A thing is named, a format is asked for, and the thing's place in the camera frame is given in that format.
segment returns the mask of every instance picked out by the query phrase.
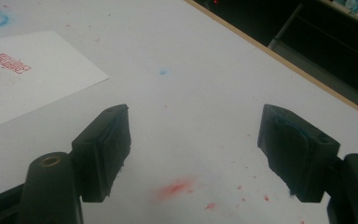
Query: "paper sheet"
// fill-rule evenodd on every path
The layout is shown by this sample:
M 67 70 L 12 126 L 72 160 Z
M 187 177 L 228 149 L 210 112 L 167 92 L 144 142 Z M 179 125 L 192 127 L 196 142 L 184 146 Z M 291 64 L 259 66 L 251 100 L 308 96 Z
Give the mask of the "paper sheet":
M 0 38 L 0 124 L 106 79 L 54 32 Z

